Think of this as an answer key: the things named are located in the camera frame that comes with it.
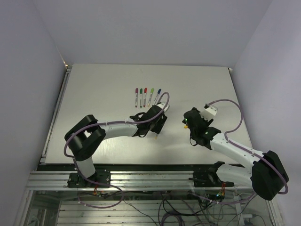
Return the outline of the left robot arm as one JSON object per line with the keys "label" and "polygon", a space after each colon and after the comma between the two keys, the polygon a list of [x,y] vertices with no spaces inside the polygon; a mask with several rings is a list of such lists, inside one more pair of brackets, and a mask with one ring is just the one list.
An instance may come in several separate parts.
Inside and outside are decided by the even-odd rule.
{"label": "left robot arm", "polygon": [[96,170],[92,155],[102,141],[115,137],[142,138],[150,131],[159,134],[167,120],[165,112],[168,108],[167,103],[159,102],[147,112],[132,115],[126,121],[99,123],[92,114],[79,121],[64,136],[64,154],[67,154],[67,148],[71,150],[76,168],[81,173],[80,183],[85,187],[95,183]]}

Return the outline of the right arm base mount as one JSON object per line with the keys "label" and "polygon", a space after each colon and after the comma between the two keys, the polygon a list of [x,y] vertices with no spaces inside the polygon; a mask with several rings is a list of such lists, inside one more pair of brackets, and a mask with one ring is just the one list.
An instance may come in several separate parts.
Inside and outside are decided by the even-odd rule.
{"label": "right arm base mount", "polygon": [[233,182],[221,181],[217,176],[217,170],[221,166],[225,166],[225,162],[218,161],[206,170],[194,171],[188,180],[193,181],[195,187],[234,187]]}

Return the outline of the yellow pen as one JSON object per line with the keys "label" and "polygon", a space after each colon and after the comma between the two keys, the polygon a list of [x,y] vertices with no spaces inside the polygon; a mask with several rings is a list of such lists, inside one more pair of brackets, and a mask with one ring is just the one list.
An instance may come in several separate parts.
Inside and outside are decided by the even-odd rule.
{"label": "yellow pen", "polygon": [[149,100],[148,100],[148,104],[147,104],[148,107],[150,107],[153,93],[154,93],[154,88],[152,88],[152,89],[150,90],[150,96],[149,96]]}

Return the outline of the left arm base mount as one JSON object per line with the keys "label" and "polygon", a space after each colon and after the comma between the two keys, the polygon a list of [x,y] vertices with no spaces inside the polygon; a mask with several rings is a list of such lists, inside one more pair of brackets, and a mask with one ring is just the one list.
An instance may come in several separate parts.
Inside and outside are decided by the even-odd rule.
{"label": "left arm base mount", "polygon": [[92,176],[84,179],[79,173],[71,173],[67,181],[68,188],[109,187],[111,174],[106,169],[96,171]]}

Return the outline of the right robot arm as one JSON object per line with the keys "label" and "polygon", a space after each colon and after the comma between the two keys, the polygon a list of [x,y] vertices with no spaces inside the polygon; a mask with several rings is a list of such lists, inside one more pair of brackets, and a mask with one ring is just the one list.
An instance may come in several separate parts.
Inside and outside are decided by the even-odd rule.
{"label": "right robot arm", "polygon": [[207,170],[207,180],[212,186],[232,182],[247,186],[261,198],[271,201],[287,185],[288,175],[279,156],[251,150],[226,139],[224,133],[211,126],[216,111],[210,108],[200,112],[193,107],[184,113],[183,123],[190,130],[190,141],[208,150],[233,159],[240,166],[218,161]]}

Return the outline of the purple pen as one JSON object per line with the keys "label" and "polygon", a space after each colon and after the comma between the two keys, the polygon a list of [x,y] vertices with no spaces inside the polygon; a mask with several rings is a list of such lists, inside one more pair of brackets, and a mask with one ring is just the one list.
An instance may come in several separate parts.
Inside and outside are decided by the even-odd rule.
{"label": "purple pen", "polygon": [[138,107],[138,88],[135,89],[135,108]]}

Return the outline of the red pen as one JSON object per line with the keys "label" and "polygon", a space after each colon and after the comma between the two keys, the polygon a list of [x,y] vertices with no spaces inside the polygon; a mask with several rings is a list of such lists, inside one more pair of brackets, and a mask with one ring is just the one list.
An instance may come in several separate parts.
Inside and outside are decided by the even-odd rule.
{"label": "red pen", "polygon": [[146,98],[147,98],[147,88],[144,88],[144,93],[143,93],[143,107],[146,107]]}

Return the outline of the dark blue pen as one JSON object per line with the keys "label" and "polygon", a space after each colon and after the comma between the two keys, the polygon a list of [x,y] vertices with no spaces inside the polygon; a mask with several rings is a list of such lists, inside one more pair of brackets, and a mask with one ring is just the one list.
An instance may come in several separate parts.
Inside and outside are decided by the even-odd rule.
{"label": "dark blue pen", "polygon": [[160,97],[160,93],[161,93],[161,89],[158,89],[158,91],[157,91],[157,94],[156,94],[156,97],[155,97],[155,99],[154,99],[154,105],[157,103],[157,101],[158,101],[158,99],[159,99],[159,97]]}

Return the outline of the green capped pen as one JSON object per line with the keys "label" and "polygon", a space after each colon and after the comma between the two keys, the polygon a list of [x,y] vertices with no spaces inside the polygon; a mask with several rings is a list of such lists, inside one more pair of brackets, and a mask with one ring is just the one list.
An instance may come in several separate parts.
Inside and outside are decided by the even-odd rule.
{"label": "green capped pen", "polygon": [[140,88],[140,91],[139,91],[139,95],[140,95],[140,108],[143,107],[143,88]]}

